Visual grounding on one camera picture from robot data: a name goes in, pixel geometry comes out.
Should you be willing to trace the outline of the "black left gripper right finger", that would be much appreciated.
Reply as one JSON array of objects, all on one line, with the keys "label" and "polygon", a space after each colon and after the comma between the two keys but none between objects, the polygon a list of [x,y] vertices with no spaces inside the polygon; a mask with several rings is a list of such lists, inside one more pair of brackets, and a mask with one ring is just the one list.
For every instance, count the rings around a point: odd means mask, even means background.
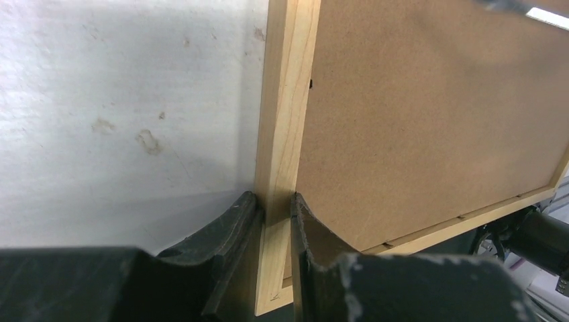
[{"label": "black left gripper right finger", "polygon": [[366,255],[291,198],[296,321],[536,321],[496,260],[448,254]]}]

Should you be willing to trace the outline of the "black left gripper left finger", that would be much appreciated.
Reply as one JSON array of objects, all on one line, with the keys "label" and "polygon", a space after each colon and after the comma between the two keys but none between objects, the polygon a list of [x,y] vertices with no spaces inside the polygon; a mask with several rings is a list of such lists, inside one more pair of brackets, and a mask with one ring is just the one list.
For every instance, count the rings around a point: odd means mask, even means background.
[{"label": "black left gripper left finger", "polygon": [[1,250],[2,321],[251,321],[264,212],[243,193],[153,256],[132,247]]}]

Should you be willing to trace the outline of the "wooden picture frame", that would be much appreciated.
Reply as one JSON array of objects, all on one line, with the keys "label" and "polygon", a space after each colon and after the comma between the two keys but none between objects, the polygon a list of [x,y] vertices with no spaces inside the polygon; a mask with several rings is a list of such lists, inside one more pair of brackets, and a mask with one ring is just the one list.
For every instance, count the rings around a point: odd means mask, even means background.
[{"label": "wooden picture frame", "polygon": [[409,254],[553,195],[568,31],[476,1],[271,1],[254,188],[255,313],[293,299],[289,200]]}]

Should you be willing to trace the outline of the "blue red screwdriver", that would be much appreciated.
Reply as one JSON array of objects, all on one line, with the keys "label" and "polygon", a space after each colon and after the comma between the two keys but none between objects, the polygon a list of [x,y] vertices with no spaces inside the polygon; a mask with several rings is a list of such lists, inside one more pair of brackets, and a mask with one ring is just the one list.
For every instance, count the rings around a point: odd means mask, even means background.
[{"label": "blue red screwdriver", "polygon": [[522,15],[558,29],[568,31],[568,17],[516,0],[478,0],[487,11],[504,11]]}]

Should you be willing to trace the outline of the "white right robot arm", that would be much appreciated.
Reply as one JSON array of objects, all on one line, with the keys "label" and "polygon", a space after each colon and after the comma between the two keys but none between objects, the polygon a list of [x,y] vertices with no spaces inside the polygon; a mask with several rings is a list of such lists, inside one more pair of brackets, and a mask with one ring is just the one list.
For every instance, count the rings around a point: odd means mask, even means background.
[{"label": "white right robot arm", "polygon": [[469,254],[490,242],[491,256],[504,262],[513,252],[559,277],[556,291],[568,296],[568,224],[529,206],[476,229]]}]

